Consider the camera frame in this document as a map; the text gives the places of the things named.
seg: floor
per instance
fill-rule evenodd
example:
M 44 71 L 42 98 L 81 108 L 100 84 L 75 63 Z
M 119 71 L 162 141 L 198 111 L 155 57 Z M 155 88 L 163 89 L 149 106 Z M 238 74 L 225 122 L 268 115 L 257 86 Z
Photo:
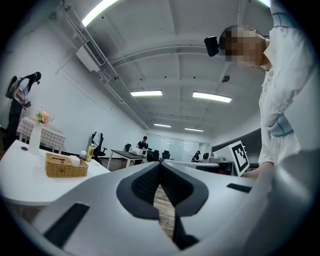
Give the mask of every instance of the floor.
M 107 168 L 109 159 L 102 159 L 102 165 Z M 126 168 L 126 159 L 112 159 L 109 167 L 109 171 L 117 171 Z M 170 203 L 166 193 L 164 192 L 161 185 L 157 188 L 154 196 L 153 206 L 159 211 L 160 226 L 163 231 L 172 237 L 174 233 L 175 226 L 175 208 Z

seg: plaid tablecloth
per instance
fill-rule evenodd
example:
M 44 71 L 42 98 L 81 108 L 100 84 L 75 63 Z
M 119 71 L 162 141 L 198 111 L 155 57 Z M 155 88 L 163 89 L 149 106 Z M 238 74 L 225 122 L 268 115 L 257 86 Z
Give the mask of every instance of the plaid tablecloth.
M 16 131 L 30 137 L 35 125 L 36 123 L 32 118 L 24 117 L 21 119 Z M 66 137 L 61 131 L 49 125 L 44 124 L 42 126 L 40 142 L 52 146 L 54 149 L 61 149 L 65 139 Z

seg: white desk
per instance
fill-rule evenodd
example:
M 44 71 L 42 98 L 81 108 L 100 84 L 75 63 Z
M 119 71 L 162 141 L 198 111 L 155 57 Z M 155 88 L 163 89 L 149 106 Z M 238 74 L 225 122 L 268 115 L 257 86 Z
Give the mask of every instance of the white desk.
M 0 161 L 0 189 L 5 200 L 21 206 L 46 206 L 91 177 L 109 173 L 102 165 L 86 162 L 87 177 L 49 178 L 46 175 L 45 150 L 33 155 L 23 151 L 28 148 L 16 140 Z
M 110 167 L 110 163 L 111 163 L 112 156 L 113 156 L 114 153 L 116 155 L 120 156 L 121 158 L 127 159 L 125 168 L 128 168 L 130 166 L 130 161 L 131 160 L 135 162 L 136 160 L 147 159 L 145 156 L 142 156 L 142 155 L 136 155 L 136 154 L 132 154 L 132 153 L 127 152 L 127 151 L 120 151 L 120 150 L 111 149 L 111 155 L 109 157 L 109 162 L 108 162 L 108 165 L 106 167 L 107 169 L 109 169 L 109 167 Z

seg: wicker basket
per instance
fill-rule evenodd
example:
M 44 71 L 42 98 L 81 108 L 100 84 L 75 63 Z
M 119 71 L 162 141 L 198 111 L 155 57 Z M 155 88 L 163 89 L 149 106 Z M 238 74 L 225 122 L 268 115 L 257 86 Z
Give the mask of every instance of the wicker basket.
M 83 160 L 79 166 L 74 166 L 67 156 L 45 154 L 45 174 L 50 178 L 86 177 L 87 171 L 88 165 Z

